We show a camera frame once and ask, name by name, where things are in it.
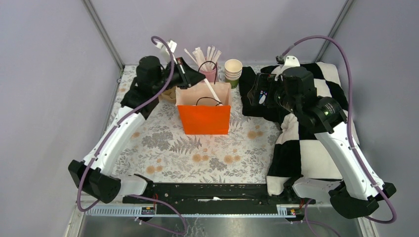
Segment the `single straw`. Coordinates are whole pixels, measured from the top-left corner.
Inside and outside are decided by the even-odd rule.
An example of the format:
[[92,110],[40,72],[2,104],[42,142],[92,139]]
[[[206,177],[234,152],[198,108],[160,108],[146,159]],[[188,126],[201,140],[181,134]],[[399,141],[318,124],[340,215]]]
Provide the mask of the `single straw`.
[[203,82],[206,84],[208,89],[210,90],[213,99],[217,102],[217,106],[222,105],[222,102],[220,101],[218,95],[216,94],[215,90],[213,89],[211,83],[208,81],[208,79],[204,79]]

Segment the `orange paper bag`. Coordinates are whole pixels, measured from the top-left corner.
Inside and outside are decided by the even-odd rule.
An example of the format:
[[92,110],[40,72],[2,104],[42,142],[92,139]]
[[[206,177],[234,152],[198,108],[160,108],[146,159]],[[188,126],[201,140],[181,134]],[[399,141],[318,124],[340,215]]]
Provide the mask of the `orange paper bag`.
[[231,85],[211,83],[222,105],[217,102],[204,82],[188,89],[177,88],[176,106],[186,135],[227,135],[232,108]]

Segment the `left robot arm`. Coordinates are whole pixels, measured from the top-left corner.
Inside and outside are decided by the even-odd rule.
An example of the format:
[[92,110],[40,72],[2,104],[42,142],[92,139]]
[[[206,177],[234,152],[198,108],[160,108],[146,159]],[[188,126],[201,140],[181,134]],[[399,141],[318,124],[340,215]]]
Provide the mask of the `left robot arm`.
[[188,89],[205,79],[182,57],[163,67],[156,56],[139,60],[129,90],[125,93],[119,110],[110,126],[81,161],[73,160],[69,173],[78,188],[77,200],[86,193],[103,203],[112,202],[117,196],[134,195],[140,202],[153,198],[149,181],[141,175],[113,176],[116,161],[134,132],[146,121],[158,105],[158,96],[167,89]]

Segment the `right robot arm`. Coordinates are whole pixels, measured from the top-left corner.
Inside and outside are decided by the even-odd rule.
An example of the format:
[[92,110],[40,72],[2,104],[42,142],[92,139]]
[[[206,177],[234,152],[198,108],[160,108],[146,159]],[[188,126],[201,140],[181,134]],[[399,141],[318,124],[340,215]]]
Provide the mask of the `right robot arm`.
[[330,86],[305,67],[256,75],[247,94],[250,104],[285,112],[268,192],[283,193],[290,203],[301,198],[328,203],[347,219],[371,218],[396,188],[366,161],[351,133],[348,102]]

